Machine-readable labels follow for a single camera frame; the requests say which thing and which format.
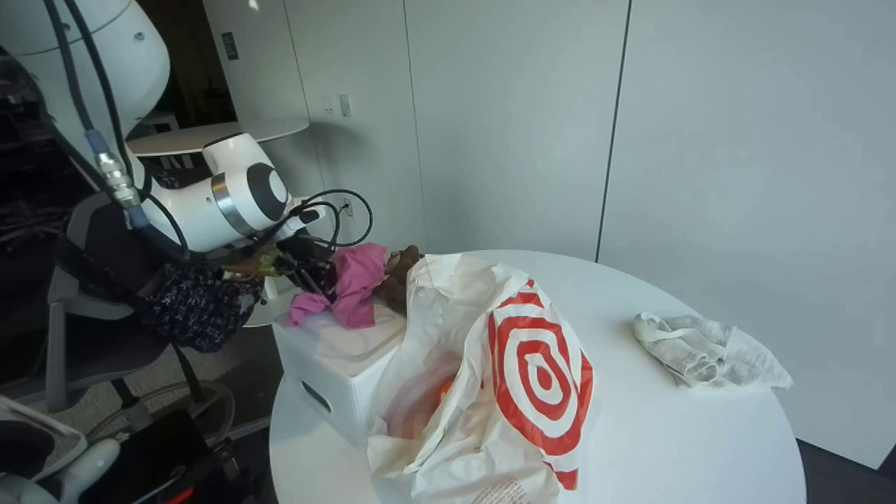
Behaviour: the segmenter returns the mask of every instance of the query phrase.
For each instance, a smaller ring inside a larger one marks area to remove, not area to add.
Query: red bullseye logo
[[[590,361],[569,344],[533,284],[491,315],[488,333],[501,415],[543,452],[557,483],[573,490],[573,452],[594,390]]]

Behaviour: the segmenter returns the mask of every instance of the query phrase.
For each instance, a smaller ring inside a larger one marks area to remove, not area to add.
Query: white napkin
[[[685,387],[793,387],[790,372],[753,336],[701,316],[638,315],[634,331],[645,350]]]

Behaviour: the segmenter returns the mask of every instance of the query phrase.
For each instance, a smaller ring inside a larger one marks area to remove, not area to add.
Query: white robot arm
[[[250,134],[201,151],[209,180],[181,190],[148,180],[124,134],[151,113],[172,68],[137,0],[4,0],[0,47],[30,72],[60,134],[100,173],[134,226],[214,253],[270,226],[286,236],[306,225],[291,215],[296,200]]]

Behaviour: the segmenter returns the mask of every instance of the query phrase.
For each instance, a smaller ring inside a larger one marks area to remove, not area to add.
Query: white round table
[[[583,448],[587,504],[803,504],[803,462],[772,393],[695,393],[638,347],[638,310],[695,315],[666,291],[587,261],[477,253],[530,271],[576,329],[596,365],[596,403]],[[320,420],[281,382],[270,457],[282,504],[394,501],[373,487],[363,452]]]

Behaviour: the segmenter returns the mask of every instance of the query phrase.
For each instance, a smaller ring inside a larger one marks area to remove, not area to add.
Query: plastic shopping bag
[[[534,280],[474,256],[408,271],[408,326],[366,457],[414,501],[557,501],[576,487],[594,368]]]

